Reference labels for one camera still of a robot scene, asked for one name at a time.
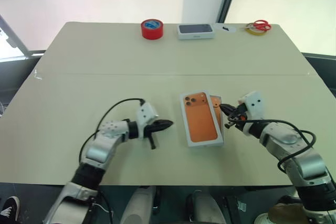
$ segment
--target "scissors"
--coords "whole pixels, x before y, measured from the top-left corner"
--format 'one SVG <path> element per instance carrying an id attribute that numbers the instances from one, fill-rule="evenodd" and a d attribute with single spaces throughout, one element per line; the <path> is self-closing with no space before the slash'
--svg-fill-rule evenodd
<path id="1" fill-rule="evenodd" d="M 253 22 L 254 28 L 260 30 L 260 31 L 268 31 L 271 29 L 271 25 L 263 19 L 259 19 L 257 21 Z"/>

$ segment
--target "person's foot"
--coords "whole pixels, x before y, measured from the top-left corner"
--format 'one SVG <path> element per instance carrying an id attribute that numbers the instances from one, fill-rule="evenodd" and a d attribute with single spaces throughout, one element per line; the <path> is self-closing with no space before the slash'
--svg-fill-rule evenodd
<path id="1" fill-rule="evenodd" d="M 20 211 L 20 200 L 18 197 L 11 196 L 5 201 L 4 207 L 0 215 L 7 217 L 10 220 L 17 221 Z"/>

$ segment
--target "wire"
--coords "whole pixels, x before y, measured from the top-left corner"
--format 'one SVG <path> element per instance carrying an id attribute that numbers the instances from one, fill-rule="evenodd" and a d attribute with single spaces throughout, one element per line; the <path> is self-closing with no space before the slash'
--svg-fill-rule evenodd
<path id="1" fill-rule="evenodd" d="M 292 123 L 284 121 L 284 120 L 276 120 L 276 119 L 260 119 L 260 120 L 232 120 L 231 115 L 228 116 L 228 120 L 233 123 L 283 123 L 291 126 L 296 132 L 299 133 L 299 135 L 302 137 L 302 139 L 305 141 L 306 144 L 309 144 L 309 141 L 306 139 L 306 137 L 302 134 L 302 132 Z"/>
<path id="2" fill-rule="evenodd" d="M 295 156 L 297 156 L 297 155 L 299 155 L 299 154 L 301 154 L 301 153 L 303 153 L 303 152 L 309 150 L 310 148 L 313 147 L 313 145 L 314 145 L 315 142 L 316 142 L 316 136 L 315 136 L 314 133 L 312 133 L 312 132 L 310 132 L 310 131 L 305 131 L 305 130 L 301 130 L 301 132 L 310 134 L 310 135 L 312 136 L 312 140 L 311 140 L 311 142 L 310 142 L 305 148 L 303 148 L 303 149 L 301 149 L 301 150 L 299 150 L 299 151 L 297 151 L 297 152 L 294 152 L 293 154 L 290 154 L 290 155 L 288 155 L 287 157 L 284 157 L 283 159 L 281 159 L 281 160 L 278 162 L 278 168 L 279 168 L 279 170 L 282 171 L 283 173 L 286 173 L 286 171 L 281 167 L 281 165 L 282 165 L 285 161 L 287 161 L 287 160 L 289 160 L 289 159 L 291 159 L 291 158 L 293 158 L 293 157 L 295 157 Z"/>
<path id="3" fill-rule="evenodd" d="M 117 105 L 119 105 L 119 104 L 122 103 L 122 102 L 136 101 L 136 100 L 140 101 L 140 105 L 143 105 L 143 104 L 145 103 L 145 100 L 142 99 L 142 98 L 128 98 L 128 99 L 124 99 L 124 100 L 121 100 L 121 101 L 117 102 L 115 105 L 113 105 L 111 108 L 109 108 L 109 109 L 105 112 L 105 114 L 102 116 L 102 118 L 100 119 L 100 121 L 99 121 L 99 123 L 98 123 L 98 125 L 97 125 L 96 132 L 95 132 L 95 134 L 94 134 L 94 139 L 96 139 L 96 136 L 97 136 L 96 133 L 97 133 L 98 130 L 99 130 L 99 127 L 100 127 L 100 125 L 101 125 L 101 122 L 104 120 L 104 118 L 107 116 L 107 114 L 108 114 L 114 107 L 116 107 Z"/>
<path id="4" fill-rule="evenodd" d="M 332 218 L 332 216 L 330 215 L 329 211 L 327 211 L 327 213 L 328 213 L 328 215 L 329 215 L 329 218 L 330 218 L 332 224 L 334 224 L 333 218 Z"/>
<path id="5" fill-rule="evenodd" d="M 82 145 L 82 147 L 81 147 L 81 149 L 80 149 L 80 152 L 79 152 L 79 156 L 78 156 L 78 162 L 79 162 L 79 163 L 80 163 L 80 161 L 81 161 L 81 156 L 82 156 L 82 152 L 83 152 L 83 150 L 84 150 L 85 145 L 88 143 L 88 141 L 89 141 L 93 136 L 94 136 L 93 139 L 96 139 L 96 137 L 97 137 L 97 133 L 99 132 L 99 127 L 100 127 L 102 121 L 104 120 L 104 118 L 107 116 L 107 114 L 108 114 L 114 107 L 116 107 L 117 105 L 119 105 L 120 103 L 122 103 L 122 102 L 127 102 L 127 101 L 140 101 L 140 105 L 143 105 L 143 104 L 145 103 L 145 100 L 142 99 L 142 98 L 128 98 L 128 99 L 124 99 L 124 100 L 121 100 L 121 101 L 117 102 L 115 105 L 113 105 L 111 108 L 109 108 L 109 109 L 105 112 L 105 114 L 102 116 L 102 118 L 100 119 L 100 121 L 99 121 L 99 123 L 98 123 L 98 125 L 97 125 L 97 128 L 96 128 L 96 131 L 95 131 L 94 133 L 92 133 L 92 134 L 85 140 L 85 142 L 83 143 L 83 145 Z"/>
<path id="6" fill-rule="evenodd" d="M 86 145 L 86 144 L 88 143 L 88 141 L 89 141 L 94 135 L 96 135 L 98 132 L 99 132 L 99 131 L 96 131 L 96 132 L 92 133 L 92 134 L 85 140 L 85 142 L 83 143 L 82 147 L 80 148 L 79 155 L 78 155 L 78 162 L 79 162 L 79 163 L 80 163 L 80 161 L 81 161 L 82 153 L 83 153 L 83 150 L 84 150 L 85 145 Z"/>
<path id="7" fill-rule="evenodd" d="M 110 213 L 110 212 L 108 212 L 102 205 L 100 205 L 100 204 L 97 204 L 97 203 L 92 203 L 92 205 L 93 206 L 97 206 L 97 207 L 100 207 L 101 208 L 101 210 L 103 210 L 104 212 L 106 212 L 106 213 Z"/>
<path id="8" fill-rule="evenodd" d="M 109 218 L 110 218 L 110 224 L 113 224 L 113 211 L 111 210 L 111 207 L 110 207 L 110 204 L 109 204 L 109 201 L 107 200 L 107 198 L 105 197 L 105 195 L 103 194 L 102 191 L 99 191 L 100 192 L 100 195 L 102 197 L 102 199 L 105 201 L 105 204 L 107 206 L 107 210 L 109 212 Z"/>
<path id="9" fill-rule="evenodd" d="M 292 123 L 290 123 L 290 122 L 287 122 L 287 121 L 284 121 L 284 120 L 274 120 L 274 119 L 261 119 L 261 120 L 232 120 L 230 117 L 231 117 L 231 115 L 228 116 L 228 120 L 229 120 L 230 122 L 233 122 L 233 123 L 283 123 L 283 124 L 287 124 L 287 125 L 291 126 L 296 132 L 299 133 L 299 135 L 300 135 L 301 138 L 304 140 L 304 142 L 307 144 L 307 146 L 306 146 L 305 148 L 303 148 L 303 149 L 297 151 L 297 152 L 294 152 L 294 153 L 288 155 L 287 157 L 284 157 L 283 159 L 281 159 L 281 160 L 278 162 L 277 166 L 278 166 L 279 170 L 282 171 L 283 173 L 286 173 L 286 171 L 281 167 L 281 165 L 282 165 L 285 161 L 287 161 L 287 160 L 289 160 L 289 159 L 291 159 L 291 158 L 293 158 L 293 157 L 295 157 L 295 156 L 297 156 L 297 155 L 299 155 L 299 154 L 301 154 L 301 153 L 307 151 L 308 149 L 312 148 L 313 145 L 314 145 L 315 142 L 316 142 L 316 135 L 315 135 L 314 133 L 312 133 L 312 132 L 310 132 L 310 131 L 299 130 L 294 124 L 292 124 Z M 307 133 L 307 134 L 310 134 L 310 135 L 312 136 L 312 140 L 311 140 L 311 142 L 309 142 L 309 141 L 307 140 L 307 138 L 304 136 L 303 133 Z"/>

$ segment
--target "orange phone box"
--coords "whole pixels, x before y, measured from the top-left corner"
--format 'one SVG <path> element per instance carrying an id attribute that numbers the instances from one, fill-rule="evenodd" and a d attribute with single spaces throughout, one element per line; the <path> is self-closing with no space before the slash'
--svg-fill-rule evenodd
<path id="1" fill-rule="evenodd" d="M 206 90 L 181 94 L 180 102 L 189 147 L 224 144 L 212 99 Z"/>
<path id="2" fill-rule="evenodd" d="M 220 132 L 222 133 L 222 137 L 224 139 L 224 123 L 223 123 L 223 113 L 220 109 L 219 105 L 222 103 L 222 98 L 217 95 L 210 95 L 212 105 L 214 107 L 217 123 L 219 125 Z"/>

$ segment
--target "red tape roll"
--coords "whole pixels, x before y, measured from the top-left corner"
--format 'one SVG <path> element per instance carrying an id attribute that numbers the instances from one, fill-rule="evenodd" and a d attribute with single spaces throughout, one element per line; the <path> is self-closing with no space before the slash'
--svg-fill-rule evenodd
<path id="1" fill-rule="evenodd" d="M 158 19 L 147 19 L 141 23 L 142 37 L 160 39 L 163 36 L 163 23 Z"/>

